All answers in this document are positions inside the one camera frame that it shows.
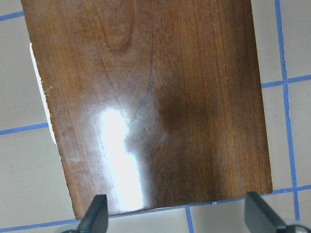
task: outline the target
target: blue grout line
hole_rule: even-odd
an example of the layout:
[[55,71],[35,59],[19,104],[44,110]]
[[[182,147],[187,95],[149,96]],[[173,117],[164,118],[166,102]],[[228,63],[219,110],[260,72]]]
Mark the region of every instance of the blue grout line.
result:
[[21,230],[29,230],[29,229],[42,228],[42,227],[53,227],[53,226],[67,225],[67,224],[78,223],[78,222],[80,222],[80,221],[77,221],[75,219],[70,219],[70,220],[47,222],[47,223],[26,225],[26,226],[19,226],[19,227],[9,227],[9,228],[0,229],[0,233],[1,232],[14,232],[14,231],[21,231]]
[[298,187],[296,189],[297,189],[297,191],[310,190],[311,189],[311,185],[306,185],[306,186]]
[[[289,88],[288,88],[285,56],[284,56],[285,51],[284,51],[284,38],[283,38],[283,32],[282,32],[282,16],[281,16],[280,0],[275,0],[275,9],[276,9],[276,26],[277,26],[277,36],[278,36],[278,46],[279,46],[279,53],[280,53],[282,80],[284,81],[283,101],[284,101],[287,143],[288,143],[288,151],[289,151],[289,159],[290,159],[290,167],[291,167],[291,177],[292,177],[293,188],[297,188],[292,125],[291,125],[291,118],[289,115],[289,109],[290,109],[289,94],[288,94]],[[294,212],[295,212],[295,219],[299,220],[300,219],[299,200],[298,200],[298,194],[296,191],[294,191]]]
[[[311,185],[306,185],[306,186],[302,186],[302,187],[292,187],[292,188],[278,189],[278,190],[274,190],[273,193],[264,194],[262,196],[272,196],[272,195],[285,194],[285,193],[294,193],[294,195],[295,195],[295,193],[298,193],[300,191],[306,191],[306,190],[311,190]],[[213,204],[216,205],[216,204],[222,204],[222,203],[227,203],[227,202],[234,202],[234,201],[239,201],[239,200],[244,200],[244,198],[215,201],[215,202],[213,202]],[[190,229],[193,229],[193,222],[192,221],[190,222],[190,225],[189,225],[189,217],[191,217],[190,207],[211,205],[211,204],[212,203],[209,202],[209,203],[193,204],[193,205],[187,205],[187,206],[176,206],[176,207],[171,207],[171,208],[163,208],[163,209],[156,209],[156,210],[150,210],[150,211],[142,211],[142,212],[133,213],[133,214],[127,214],[127,215],[110,216],[109,218],[125,217],[125,216],[133,216],[133,215],[142,215],[142,214],[145,214],[145,213],[153,213],[153,212],[161,212],[161,211],[185,208],[186,209],[188,226],[189,226],[189,231],[190,231]],[[79,222],[80,221],[77,221],[75,219],[70,219],[70,220],[64,220],[64,221],[48,222],[48,223],[34,224],[34,225],[27,225],[27,226],[2,228],[2,229],[0,229],[0,233],[12,232],[12,231],[20,231],[20,230],[28,230],[28,229],[42,228],[42,227],[60,226],[60,225],[67,225],[67,224],[79,223]]]
[[189,233],[194,233],[193,222],[192,222],[190,207],[186,206],[185,209],[186,209],[186,215],[187,215],[187,222],[188,222],[188,227],[189,227]]
[[307,80],[311,80],[311,75],[290,78],[288,79],[288,83],[296,83],[296,82],[307,81]]
[[262,88],[268,88],[268,87],[274,87],[274,86],[281,86],[283,85],[284,81],[275,81],[275,82],[269,82],[269,83],[262,83]]
[[18,132],[23,132],[23,131],[28,131],[28,130],[36,130],[36,129],[46,128],[48,126],[49,125],[47,124],[47,122],[41,123],[41,124],[35,124],[35,125],[27,125],[27,126],[8,129],[8,130],[1,130],[0,135],[5,135],[9,133],[18,133]]
[[24,12],[22,12],[22,11],[11,13],[8,15],[3,15],[3,16],[0,16],[0,22],[8,20],[8,19],[12,19],[12,18],[21,17],[21,16],[24,16]]
[[298,200],[298,192],[294,192],[294,212],[295,212],[295,219],[297,221],[300,220],[300,211],[299,211],[299,200]]
[[[311,80],[311,74],[305,75],[305,76],[299,76],[299,77],[295,77],[295,78],[289,78],[289,79],[287,79],[287,83],[297,83],[297,82],[308,81],[308,80]],[[282,80],[282,81],[262,83],[261,88],[281,86],[281,85],[284,85],[284,82],[286,82],[286,81]]]

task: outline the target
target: gray tile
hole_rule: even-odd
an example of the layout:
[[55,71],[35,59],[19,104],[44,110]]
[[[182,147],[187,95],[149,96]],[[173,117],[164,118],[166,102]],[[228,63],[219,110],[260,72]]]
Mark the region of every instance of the gray tile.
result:
[[311,74],[311,1],[281,0],[282,31],[289,78]]
[[0,22],[0,130],[46,122],[24,17]]
[[273,189],[289,188],[292,186],[292,180],[284,114],[283,88],[282,86],[264,88],[262,96]]
[[244,223],[244,201],[191,208],[195,233],[248,233]]
[[282,79],[274,1],[251,0],[262,83]]
[[289,85],[298,186],[311,184],[311,81]]
[[298,193],[301,222],[311,226],[311,190]]
[[0,0],[0,16],[22,10],[20,0]]
[[48,128],[0,136],[0,228],[73,219]]
[[109,219],[108,233],[188,233],[184,208]]
[[[265,196],[264,200],[281,218],[294,218],[293,194]],[[244,223],[244,201],[233,201],[217,205],[191,208],[195,233],[223,232],[248,233]]]

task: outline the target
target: tile floor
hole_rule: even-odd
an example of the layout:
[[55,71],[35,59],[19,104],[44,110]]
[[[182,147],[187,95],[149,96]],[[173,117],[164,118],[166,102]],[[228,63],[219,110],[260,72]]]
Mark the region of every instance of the tile floor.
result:
[[[274,193],[282,218],[311,225],[311,1],[252,0]],[[0,233],[75,223],[29,53],[19,0],[0,0]],[[109,220],[109,233],[248,232],[243,200]]]

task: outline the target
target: glossy wood surface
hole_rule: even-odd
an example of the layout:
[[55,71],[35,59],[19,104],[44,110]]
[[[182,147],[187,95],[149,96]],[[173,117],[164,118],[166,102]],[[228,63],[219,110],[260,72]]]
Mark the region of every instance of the glossy wood surface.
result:
[[77,218],[272,191],[250,0],[22,0]]

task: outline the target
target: wood panel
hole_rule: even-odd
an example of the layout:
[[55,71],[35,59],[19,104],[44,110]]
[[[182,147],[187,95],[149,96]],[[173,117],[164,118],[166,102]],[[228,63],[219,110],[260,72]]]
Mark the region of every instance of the wood panel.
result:
[[250,0],[22,0],[74,212],[272,191]]

